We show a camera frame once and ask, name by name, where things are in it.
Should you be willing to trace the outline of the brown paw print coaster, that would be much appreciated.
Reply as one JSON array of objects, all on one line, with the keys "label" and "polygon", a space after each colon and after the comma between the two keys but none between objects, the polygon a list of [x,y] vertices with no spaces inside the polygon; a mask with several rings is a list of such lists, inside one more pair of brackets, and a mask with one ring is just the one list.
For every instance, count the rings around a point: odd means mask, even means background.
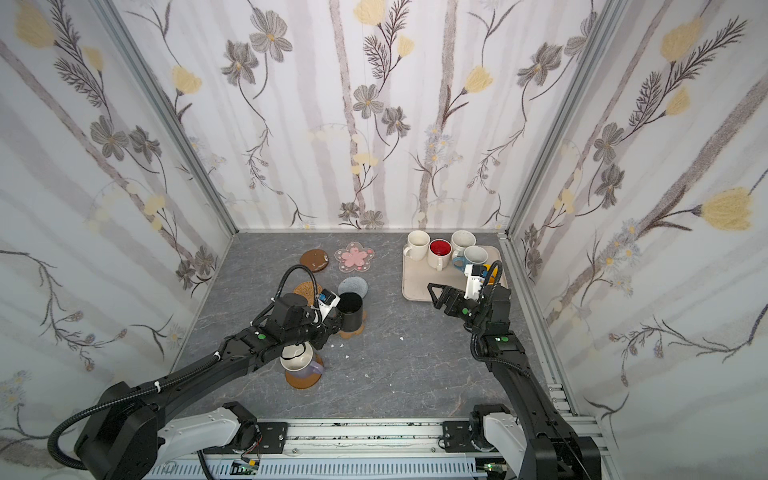
[{"label": "brown paw print coaster", "polygon": [[361,335],[364,332],[367,317],[368,317],[368,313],[366,311],[364,311],[360,327],[357,330],[351,331],[351,332],[340,331],[339,332],[339,336],[342,339],[348,340],[348,339],[351,339],[351,338],[353,338],[355,336]]}]

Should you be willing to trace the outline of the dark brown round coaster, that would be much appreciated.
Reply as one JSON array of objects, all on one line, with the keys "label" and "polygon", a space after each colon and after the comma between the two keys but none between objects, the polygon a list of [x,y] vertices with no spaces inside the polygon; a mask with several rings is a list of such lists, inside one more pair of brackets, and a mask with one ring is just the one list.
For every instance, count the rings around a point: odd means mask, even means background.
[{"label": "dark brown round coaster", "polygon": [[311,272],[318,273],[328,267],[329,255],[322,249],[311,249],[301,255],[299,263],[307,267]]}]

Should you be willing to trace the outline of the lavender mug white inside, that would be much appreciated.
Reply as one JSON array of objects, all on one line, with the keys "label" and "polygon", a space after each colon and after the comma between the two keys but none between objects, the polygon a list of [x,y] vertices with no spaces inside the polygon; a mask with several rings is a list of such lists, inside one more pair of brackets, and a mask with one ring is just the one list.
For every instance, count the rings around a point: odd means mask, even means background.
[{"label": "lavender mug white inside", "polygon": [[325,372],[325,367],[318,360],[309,342],[285,346],[279,360],[285,372],[298,379],[322,375]]}]

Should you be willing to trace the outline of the white mug red inside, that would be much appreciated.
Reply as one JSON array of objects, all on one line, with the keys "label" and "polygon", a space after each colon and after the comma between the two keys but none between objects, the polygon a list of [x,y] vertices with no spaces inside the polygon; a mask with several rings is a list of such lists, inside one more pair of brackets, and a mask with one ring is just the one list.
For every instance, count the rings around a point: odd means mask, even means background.
[{"label": "white mug red inside", "polygon": [[434,239],[430,242],[427,251],[427,264],[437,272],[445,269],[452,258],[452,245],[444,239]]}]

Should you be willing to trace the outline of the grey round felt coaster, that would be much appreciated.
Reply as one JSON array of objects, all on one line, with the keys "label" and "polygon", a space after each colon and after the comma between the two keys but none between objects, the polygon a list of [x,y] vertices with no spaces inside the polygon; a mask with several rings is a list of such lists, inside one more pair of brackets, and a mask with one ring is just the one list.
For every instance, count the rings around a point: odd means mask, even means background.
[{"label": "grey round felt coaster", "polygon": [[337,293],[339,295],[346,293],[354,293],[361,298],[365,298],[369,291],[367,281],[360,276],[348,277],[342,280],[338,286]]}]

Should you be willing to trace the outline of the rattan woven round coaster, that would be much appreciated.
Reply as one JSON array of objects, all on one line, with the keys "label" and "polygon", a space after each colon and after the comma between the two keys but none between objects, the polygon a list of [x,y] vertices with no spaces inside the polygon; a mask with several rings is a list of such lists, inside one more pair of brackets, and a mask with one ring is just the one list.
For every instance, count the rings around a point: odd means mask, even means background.
[{"label": "rattan woven round coaster", "polygon": [[314,305],[317,300],[317,295],[322,292],[322,287],[320,284],[306,281],[297,285],[293,292],[304,297],[309,305]]}]

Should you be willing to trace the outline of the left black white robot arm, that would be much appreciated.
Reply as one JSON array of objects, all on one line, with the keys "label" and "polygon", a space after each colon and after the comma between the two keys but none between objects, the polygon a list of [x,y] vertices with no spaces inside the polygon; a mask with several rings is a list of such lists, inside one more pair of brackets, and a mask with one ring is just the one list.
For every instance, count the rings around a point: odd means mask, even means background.
[{"label": "left black white robot arm", "polygon": [[161,436],[179,413],[209,393],[277,360],[285,348],[309,343],[321,349],[339,332],[339,297],[315,288],[313,298],[279,287],[270,303],[213,353],[136,387],[119,382],[98,404],[56,426],[47,451],[57,463],[96,479],[141,479],[171,443]]}]

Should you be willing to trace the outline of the pink flower coaster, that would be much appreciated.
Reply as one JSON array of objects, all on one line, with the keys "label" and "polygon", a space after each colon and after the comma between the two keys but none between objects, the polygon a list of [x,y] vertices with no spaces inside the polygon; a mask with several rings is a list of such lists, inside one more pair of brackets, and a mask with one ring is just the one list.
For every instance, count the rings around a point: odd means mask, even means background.
[{"label": "pink flower coaster", "polygon": [[375,251],[354,241],[337,250],[334,258],[338,261],[338,268],[342,273],[364,273],[370,270]]}]

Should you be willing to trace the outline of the black mug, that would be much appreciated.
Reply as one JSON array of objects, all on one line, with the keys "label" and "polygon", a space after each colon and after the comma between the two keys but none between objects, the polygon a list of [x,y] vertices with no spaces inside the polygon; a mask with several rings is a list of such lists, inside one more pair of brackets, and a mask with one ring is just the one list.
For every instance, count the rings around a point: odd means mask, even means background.
[{"label": "black mug", "polygon": [[363,298],[355,292],[345,292],[339,295],[336,308],[341,315],[341,332],[353,333],[363,324]]}]

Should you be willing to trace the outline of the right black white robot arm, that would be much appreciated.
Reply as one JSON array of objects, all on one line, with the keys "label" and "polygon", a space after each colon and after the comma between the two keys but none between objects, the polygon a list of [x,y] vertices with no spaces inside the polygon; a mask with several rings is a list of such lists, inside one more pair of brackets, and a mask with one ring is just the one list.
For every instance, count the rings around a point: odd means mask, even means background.
[{"label": "right black white robot arm", "polygon": [[600,450],[561,416],[536,379],[525,348],[510,327],[511,291],[484,286],[477,299],[457,288],[430,283],[433,306],[463,321],[470,353],[486,365],[507,394],[511,411],[479,414],[475,444],[502,454],[518,479],[600,479]]}]

